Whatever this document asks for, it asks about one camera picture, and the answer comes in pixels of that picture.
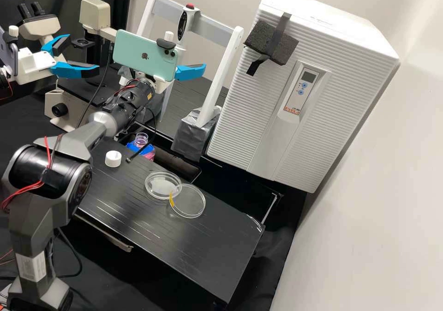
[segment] ribbed white panel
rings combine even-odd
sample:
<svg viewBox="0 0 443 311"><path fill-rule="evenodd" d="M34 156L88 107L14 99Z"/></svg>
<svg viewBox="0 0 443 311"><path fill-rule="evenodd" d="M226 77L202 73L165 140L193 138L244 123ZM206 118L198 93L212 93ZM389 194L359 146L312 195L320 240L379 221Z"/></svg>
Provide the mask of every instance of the ribbed white panel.
<svg viewBox="0 0 443 311"><path fill-rule="evenodd" d="M260 19L276 26L280 15L259 9L254 24ZM286 33L299 44L285 66L266 61L253 77L246 75L259 54L244 49L208 154L247 169L296 61L302 60L331 71L331 76L313 108L303 116L291 148L270 176L314 192L398 60L293 19Z"/></svg>

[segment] robotic arm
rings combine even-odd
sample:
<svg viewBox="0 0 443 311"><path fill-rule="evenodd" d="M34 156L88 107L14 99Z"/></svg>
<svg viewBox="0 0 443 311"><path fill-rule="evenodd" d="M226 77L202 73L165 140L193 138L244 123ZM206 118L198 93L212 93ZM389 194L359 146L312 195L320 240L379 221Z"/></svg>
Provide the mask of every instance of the robotic arm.
<svg viewBox="0 0 443 311"><path fill-rule="evenodd" d="M43 138L15 152L1 182L7 195L36 183L44 185L17 195L9 205L9 229L19 276L11 285L9 310L68 310L69 286L56 277L52 263L53 230L69 223L91 184L90 151L103 138L112 138L128 128L155 94L150 83L113 96L88 123L68 132L57 144L51 168ZM54 150L57 137L48 138Z"/></svg>

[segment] blue clamp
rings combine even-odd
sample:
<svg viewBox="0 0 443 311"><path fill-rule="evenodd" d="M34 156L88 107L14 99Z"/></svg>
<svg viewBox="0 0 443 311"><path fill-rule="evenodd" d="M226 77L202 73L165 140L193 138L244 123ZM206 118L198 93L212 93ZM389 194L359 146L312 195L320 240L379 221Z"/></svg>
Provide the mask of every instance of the blue clamp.
<svg viewBox="0 0 443 311"><path fill-rule="evenodd" d="M69 34L64 34L45 43L41 51L49 53L52 57L59 56L70 44ZM73 61L67 61L67 63L57 62L57 64L49 68L49 70L52 74L63 78L89 78L98 76L100 73L98 65Z"/></svg>
<svg viewBox="0 0 443 311"><path fill-rule="evenodd" d="M57 62L56 65L49 68L52 74L63 78L89 78L98 76L100 69L98 65L78 63L68 61Z"/></svg>
<svg viewBox="0 0 443 311"><path fill-rule="evenodd" d="M195 64L190 66L177 66L175 71L175 79L179 81L191 80L199 78L204 74L206 64Z"/></svg>
<svg viewBox="0 0 443 311"><path fill-rule="evenodd" d="M48 52L52 57L59 56L62 51L71 44L68 39L69 34L60 35L45 43L42 46L41 51Z"/></svg>

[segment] white bottle cap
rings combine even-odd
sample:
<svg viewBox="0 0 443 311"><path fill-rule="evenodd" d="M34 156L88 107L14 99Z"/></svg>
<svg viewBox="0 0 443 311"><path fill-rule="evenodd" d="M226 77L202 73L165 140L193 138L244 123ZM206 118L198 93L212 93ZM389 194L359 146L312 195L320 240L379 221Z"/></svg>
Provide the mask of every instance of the white bottle cap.
<svg viewBox="0 0 443 311"><path fill-rule="evenodd" d="M121 153L118 151L109 151L106 153L105 165L116 168L121 164Z"/></svg>
<svg viewBox="0 0 443 311"><path fill-rule="evenodd" d="M172 41L172 40L174 40L174 33L171 32L171 31L166 31L166 32L165 32L164 39L165 39L166 41Z"/></svg>
<svg viewBox="0 0 443 311"><path fill-rule="evenodd" d="M18 27L15 25L9 25L9 35L18 37Z"/></svg>

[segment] digital display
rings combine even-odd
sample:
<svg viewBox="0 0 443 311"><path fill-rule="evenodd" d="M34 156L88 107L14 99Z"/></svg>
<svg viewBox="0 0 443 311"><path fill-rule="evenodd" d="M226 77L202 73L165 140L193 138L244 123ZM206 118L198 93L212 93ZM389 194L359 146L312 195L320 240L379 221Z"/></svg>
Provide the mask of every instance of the digital display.
<svg viewBox="0 0 443 311"><path fill-rule="evenodd" d="M305 73L303 73L303 76L301 76L301 80L307 81L309 83L313 83L315 80L315 74L305 72Z"/></svg>

